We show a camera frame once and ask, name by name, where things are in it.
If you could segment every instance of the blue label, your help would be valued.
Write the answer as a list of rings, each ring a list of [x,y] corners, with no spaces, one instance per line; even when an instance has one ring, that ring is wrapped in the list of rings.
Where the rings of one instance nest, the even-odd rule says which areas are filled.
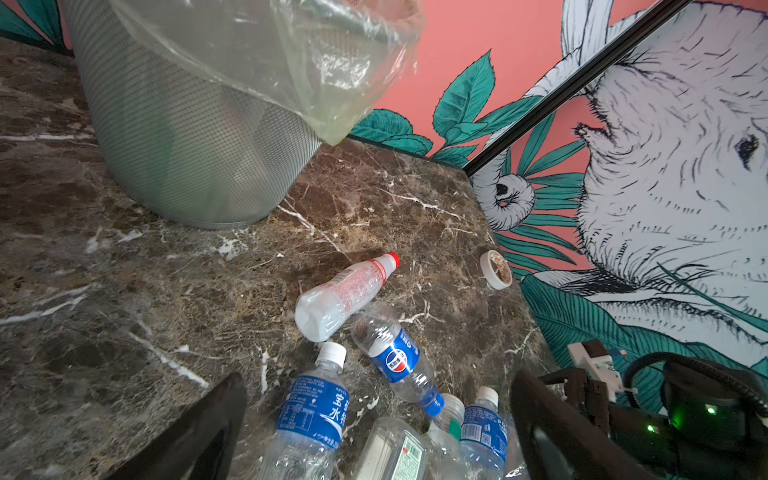
[[[378,356],[371,357],[371,361],[379,367],[389,383],[397,383],[411,374],[421,355],[408,333],[400,329],[400,334],[386,347],[386,350]]]
[[[464,411],[462,442],[476,442],[507,461],[507,425],[493,410],[473,405]]]
[[[277,429],[295,432],[337,450],[349,408],[349,393],[341,386],[301,375],[293,383]]]

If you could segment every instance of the plastic bottle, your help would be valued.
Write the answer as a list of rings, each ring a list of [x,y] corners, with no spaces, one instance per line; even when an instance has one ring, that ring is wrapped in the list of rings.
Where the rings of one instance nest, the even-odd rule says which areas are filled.
[[[435,370],[402,329],[392,307],[374,303],[355,315],[352,338],[371,357],[398,397],[417,403],[430,417],[442,411]]]
[[[507,461],[504,465],[506,472],[505,478],[514,478],[515,480],[531,480],[531,474],[528,473],[528,466],[525,464],[523,449],[520,446],[520,438],[515,428],[515,419],[511,414],[500,415],[507,425]]]
[[[380,417],[355,468],[355,480],[422,480],[429,451],[405,421]]]
[[[487,386],[464,412],[459,442],[469,465],[471,480],[499,480],[504,477],[507,456],[507,425],[498,416],[498,393]]]
[[[293,382],[258,480],[330,480],[349,408],[339,379],[345,358],[343,346],[325,342],[316,368]]]
[[[429,423],[426,438],[430,449],[426,478],[429,480],[465,480],[467,461],[458,441],[464,422],[464,403],[443,393],[445,407]]]
[[[363,308],[400,266],[397,253],[355,263],[296,301],[296,326],[311,342],[325,342],[346,319]]]

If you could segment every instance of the pepsi bottle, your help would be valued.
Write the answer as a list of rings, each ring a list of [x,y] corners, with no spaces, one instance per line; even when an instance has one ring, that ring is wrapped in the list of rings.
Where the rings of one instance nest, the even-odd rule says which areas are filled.
[[[357,313],[352,338],[398,397],[418,404],[430,417],[442,412],[445,402],[435,386],[435,370],[402,329],[392,307],[373,303]]]

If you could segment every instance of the black cable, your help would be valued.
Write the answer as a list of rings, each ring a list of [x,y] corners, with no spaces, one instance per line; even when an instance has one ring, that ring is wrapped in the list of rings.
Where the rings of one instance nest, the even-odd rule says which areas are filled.
[[[695,370],[696,372],[701,373],[702,375],[710,377],[712,380],[715,380],[725,388],[738,393],[744,400],[746,400],[747,403],[752,406],[757,415],[764,418],[768,417],[768,399],[765,398],[765,395],[748,386],[741,380],[733,378],[723,370],[710,365],[709,363],[702,362],[699,359],[693,359],[688,356],[677,355],[676,353],[648,353],[647,355],[644,355],[635,360],[631,365],[629,365],[627,371],[624,373],[624,387],[628,389],[632,388],[632,379],[635,375],[637,375],[638,372],[647,366],[651,366],[654,363],[659,362],[674,362],[678,365],[685,366],[691,370]],[[635,398],[634,394],[632,392],[626,393],[630,405],[636,409],[639,409],[640,404],[637,403],[637,399]]]

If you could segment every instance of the plastic container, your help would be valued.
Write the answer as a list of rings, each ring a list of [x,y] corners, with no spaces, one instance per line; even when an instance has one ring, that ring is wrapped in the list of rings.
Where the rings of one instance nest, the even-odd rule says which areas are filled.
[[[355,468],[355,480],[422,480],[429,451],[405,421],[382,417],[373,423]]]
[[[443,409],[435,370],[400,326],[389,305],[374,303],[355,315],[352,338],[401,399],[418,404],[430,417]]]
[[[296,326],[311,342],[325,342],[354,312],[368,304],[400,266],[397,253],[355,263],[296,301]]]
[[[266,447],[258,480],[329,480],[341,443],[349,393],[339,379],[346,349],[320,348],[316,368],[296,378]]]
[[[425,478],[465,480],[468,477],[467,461],[458,444],[464,422],[464,403],[448,393],[443,393],[442,398],[445,407],[429,423],[425,435],[430,450]]]
[[[487,386],[478,390],[477,400],[464,412],[462,439],[472,480],[499,480],[504,477],[507,456],[507,425],[498,416],[498,393]]]
[[[96,138],[114,179],[139,204],[193,227],[239,228],[268,215],[319,138],[297,114],[146,48],[113,6],[64,2]]]

